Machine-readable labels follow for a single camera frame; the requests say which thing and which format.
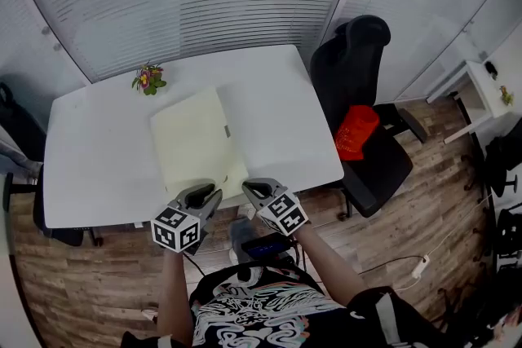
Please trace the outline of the person's right forearm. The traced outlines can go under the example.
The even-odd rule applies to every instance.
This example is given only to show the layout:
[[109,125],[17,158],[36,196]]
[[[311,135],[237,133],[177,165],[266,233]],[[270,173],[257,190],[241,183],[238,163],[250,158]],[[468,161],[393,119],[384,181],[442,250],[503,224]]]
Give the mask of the person's right forearm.
[[314,231],[310,224],[304,224],[294,237],[321,278],[328,294],[338,304],[346,306],[357,294],[368,287],[334,249]]

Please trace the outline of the orange plastic bag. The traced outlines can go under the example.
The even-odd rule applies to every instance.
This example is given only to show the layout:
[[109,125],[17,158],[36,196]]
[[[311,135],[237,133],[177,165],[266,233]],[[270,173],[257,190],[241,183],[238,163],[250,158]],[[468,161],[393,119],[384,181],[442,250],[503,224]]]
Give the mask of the orange plastic bag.
[[379,123],[379,116],[371,107],[351,106],[334,136],[340,160],[362,161],[362,148]]

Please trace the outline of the black office chair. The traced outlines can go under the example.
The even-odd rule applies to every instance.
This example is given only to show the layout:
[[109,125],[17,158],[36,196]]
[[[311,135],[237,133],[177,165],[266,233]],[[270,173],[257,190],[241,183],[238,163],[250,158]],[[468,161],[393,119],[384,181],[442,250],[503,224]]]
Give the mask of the black office chair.
[[[46,134],[34,118],[13,97],[7,84],[0,82],[0,126],[11,136],[20,150],[31,160],[43,163]],[[9,210],[11,196],[34,193],[33,222],[47,238],[66,245],[82,245],[84,233],[88,232],[94,246],[102,246],[104,240],[95,234],[92,227],[49,228],[46,225],[43,201],[43,168],[38,169],[35,184],[14,184],[13,173],[9,172],[3,187],[2,207]]]
[[362,161],[341,161],[341,190],[349,218],[356,209],[363,217],[375,215],[387,203],[413,168],[407,152],[396,140],[411,131],[424,143],[427,132],[420,122],[395,104],[376,103],[378,73],[385,46],[391,41],[387,23],[375,15],[360,15],[339,25],[335,35],[312,56],[310,77],[332,136],[354,105],[371,107],[379,126],[362,148]]

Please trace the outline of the black printed t-shirt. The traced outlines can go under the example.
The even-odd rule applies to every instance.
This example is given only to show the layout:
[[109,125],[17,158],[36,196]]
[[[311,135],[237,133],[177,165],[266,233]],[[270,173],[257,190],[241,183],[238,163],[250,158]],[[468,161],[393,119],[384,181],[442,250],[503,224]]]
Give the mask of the black printed t-shirt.
[[346,306],[279,262],[248,262],[204,277],[192,292],[194,348],[454,348],[390,287]]

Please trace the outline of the small potted flower plant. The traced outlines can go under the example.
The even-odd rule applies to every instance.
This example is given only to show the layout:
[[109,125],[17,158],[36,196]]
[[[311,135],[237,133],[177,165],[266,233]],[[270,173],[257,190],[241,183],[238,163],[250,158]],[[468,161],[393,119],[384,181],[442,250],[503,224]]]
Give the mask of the small potted flower plant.
[[163,67],[160,64],[144,64],[135,73],[131,88],[143,95],[155,95],[166,87],[163,79]]

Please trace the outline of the pale yellow folder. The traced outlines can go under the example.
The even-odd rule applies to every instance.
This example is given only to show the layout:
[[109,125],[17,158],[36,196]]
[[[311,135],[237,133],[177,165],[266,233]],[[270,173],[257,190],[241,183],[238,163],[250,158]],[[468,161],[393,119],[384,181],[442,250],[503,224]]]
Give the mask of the pale yellow folder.
[[162,109],[150,119],[153,140],[168,196],[213,183],[230,199],[242,193],[248,177],[241,151],[232,139],[215,88],[208,88]]

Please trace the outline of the person's left forearm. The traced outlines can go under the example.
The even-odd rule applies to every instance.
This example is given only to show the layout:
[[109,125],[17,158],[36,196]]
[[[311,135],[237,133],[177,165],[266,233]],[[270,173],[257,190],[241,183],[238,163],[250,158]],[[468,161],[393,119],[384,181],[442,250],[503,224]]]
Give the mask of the person's left forearm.
[[192,346],[193,321],[188,301],[181,253],[166,249],[163,256],[161,293],[158,302],[157,331],[170,335],[186,347]]

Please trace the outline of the black device with blue screen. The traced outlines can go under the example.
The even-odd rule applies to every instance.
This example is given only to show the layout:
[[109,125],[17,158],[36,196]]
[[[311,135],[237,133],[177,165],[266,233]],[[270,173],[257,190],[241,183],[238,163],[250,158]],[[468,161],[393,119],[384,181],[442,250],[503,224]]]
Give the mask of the black device with blue screen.
[[254,260],[284,258],[290,248],[291,244],[288,241],[265,240],[264,238],[241,245],[241,249]]

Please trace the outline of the white side table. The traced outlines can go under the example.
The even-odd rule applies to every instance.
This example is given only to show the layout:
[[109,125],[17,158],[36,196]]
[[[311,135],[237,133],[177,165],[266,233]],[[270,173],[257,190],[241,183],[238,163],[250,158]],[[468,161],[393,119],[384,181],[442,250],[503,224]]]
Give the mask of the white side table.
[[[506,86],[514,94],[513,106],[506,106],[502,102],[501,86]],[[437,79],[435,88],[427,96],[427,102],[432,103],[452,92],[456,94],[456,100],[462,101],[471,121],[445,138],[446,144],[465,134],[472,134],[481,126],[507,114],[522,116],[522,76],[516,76],[511,70],[500,70],[497,77],[493,78],[485,64],[466,60],[453,75]]]

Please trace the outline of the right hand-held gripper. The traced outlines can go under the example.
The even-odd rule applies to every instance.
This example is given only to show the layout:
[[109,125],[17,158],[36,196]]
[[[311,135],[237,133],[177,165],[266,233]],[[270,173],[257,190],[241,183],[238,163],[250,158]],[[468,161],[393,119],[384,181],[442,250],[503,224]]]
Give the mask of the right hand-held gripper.
[[[264,224],[283,236],[293,235],[309,219],[299,199],[274,178],[249,178],[241,188]],[[268,194],[280,194],[266,203]]]

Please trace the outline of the black stool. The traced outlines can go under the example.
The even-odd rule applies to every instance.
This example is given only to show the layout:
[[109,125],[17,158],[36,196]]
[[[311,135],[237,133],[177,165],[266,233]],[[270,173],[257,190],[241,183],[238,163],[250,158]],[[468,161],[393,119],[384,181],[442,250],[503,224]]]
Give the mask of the black stool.
[[500,211],[493,251],[497,272],[522,268],[522,202]]

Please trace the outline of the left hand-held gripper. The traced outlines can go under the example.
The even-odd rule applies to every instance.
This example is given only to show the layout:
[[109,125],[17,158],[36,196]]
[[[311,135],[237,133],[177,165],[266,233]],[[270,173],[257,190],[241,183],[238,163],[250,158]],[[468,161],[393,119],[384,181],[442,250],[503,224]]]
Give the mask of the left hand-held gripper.
[[182,190],[151,220],[153,241],[175,253],[194,255],[207,235],[206,224],[221,204],[223,192],[213,183]]

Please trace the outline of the person's leg in jeans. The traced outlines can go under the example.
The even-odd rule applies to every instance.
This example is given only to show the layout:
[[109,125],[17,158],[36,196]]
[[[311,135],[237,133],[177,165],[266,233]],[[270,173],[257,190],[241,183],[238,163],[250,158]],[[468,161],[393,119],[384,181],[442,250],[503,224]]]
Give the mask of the person's leg in jeans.
[[236,218],[230,223],[228,234],[237,261],[239,263],[252,262],[253,258],[242,248],[243,244],[258,237],[252,222],[247,217]]

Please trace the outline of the white desk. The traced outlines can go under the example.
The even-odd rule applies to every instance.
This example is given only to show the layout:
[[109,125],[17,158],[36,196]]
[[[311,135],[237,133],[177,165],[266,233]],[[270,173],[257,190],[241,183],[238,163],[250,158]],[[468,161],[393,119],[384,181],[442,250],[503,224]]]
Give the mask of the white desk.
[[301,57],[292,45],[193,56],[163,64],[166,87],[142,95],[133,73],[75,90],[51,107],[43,165],[50,228],[147,222],[168,202],[149,120],[214,87],[252,177],[294,192],[332,183],[343,168]]

